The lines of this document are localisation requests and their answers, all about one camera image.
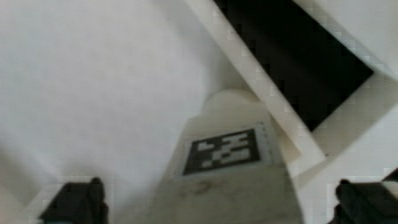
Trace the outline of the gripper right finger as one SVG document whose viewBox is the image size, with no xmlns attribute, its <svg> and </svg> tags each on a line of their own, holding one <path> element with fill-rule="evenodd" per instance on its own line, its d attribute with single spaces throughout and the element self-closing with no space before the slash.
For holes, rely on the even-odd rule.
<svg viewBox="0 0 398 224">
<path fill-rule="evenodd" d="M 342 179 L 335 198 L 326 224 L 398 224 L 398 181 L 358 183 Z"/>
</svg>

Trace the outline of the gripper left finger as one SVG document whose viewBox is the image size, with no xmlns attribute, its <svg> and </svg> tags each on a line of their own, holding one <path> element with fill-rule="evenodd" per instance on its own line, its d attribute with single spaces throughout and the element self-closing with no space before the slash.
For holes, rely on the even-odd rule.
<svg viewBox="0 0 398 224">
<path fill-rule="evenodd" d="M 10 224 L 109 224 L 100 179 L 49 185 Z"/>
</svg>

